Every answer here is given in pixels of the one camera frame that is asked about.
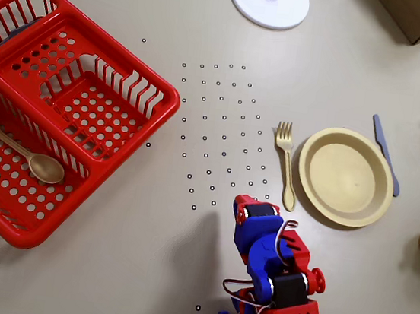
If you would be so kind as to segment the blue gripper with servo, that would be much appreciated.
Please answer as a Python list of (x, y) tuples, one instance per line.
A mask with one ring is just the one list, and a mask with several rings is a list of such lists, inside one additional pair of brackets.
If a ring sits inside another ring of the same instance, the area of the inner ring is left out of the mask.
[(234, 199), (236, 220), (234, 243), (238, 252), (249, 253), (250, 247), (266, 234), (275, 233), (282, 225), (279, 209), (270, 202), (251, 201), (248, 195)]

